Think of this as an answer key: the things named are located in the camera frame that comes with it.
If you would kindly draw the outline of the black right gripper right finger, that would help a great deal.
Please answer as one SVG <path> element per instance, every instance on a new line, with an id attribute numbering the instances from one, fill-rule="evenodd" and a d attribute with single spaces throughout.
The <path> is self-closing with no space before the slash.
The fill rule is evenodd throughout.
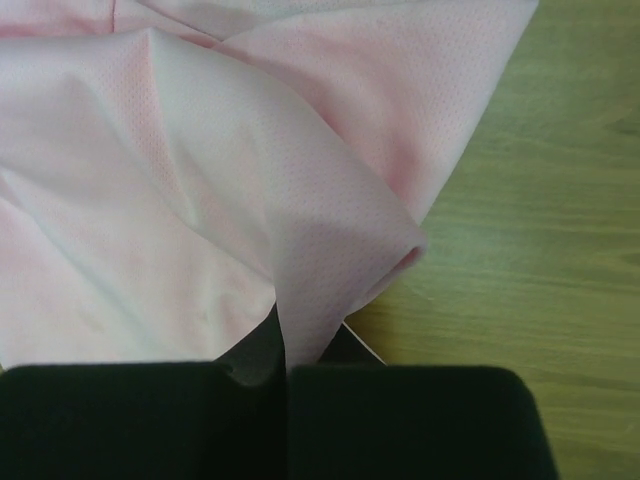
<path id="1" fill-rule="evenodd" d="M 387 366 L 347 326 L 287 382 L 290 479 L 556 479 L 536 401 L 489 366 Z"/>

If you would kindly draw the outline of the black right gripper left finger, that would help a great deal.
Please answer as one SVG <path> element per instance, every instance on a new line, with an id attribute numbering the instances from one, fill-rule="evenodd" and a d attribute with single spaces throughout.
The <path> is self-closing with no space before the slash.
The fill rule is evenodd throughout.
<path id="1" fill-rule="evenodd" d="M 32 365 L 1 377 L 5 479 L 282 479 L 276 313 L 214 361 Z"/>

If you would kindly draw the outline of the pink t shirt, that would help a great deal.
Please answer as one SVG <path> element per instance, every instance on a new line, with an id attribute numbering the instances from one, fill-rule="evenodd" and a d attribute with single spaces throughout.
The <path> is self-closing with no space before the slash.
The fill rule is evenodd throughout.
<path id="1" fill-rule="evenodd" d="M 533 1 L 5 1 L 1 364 L 289 365 L 421 230 Z"/>

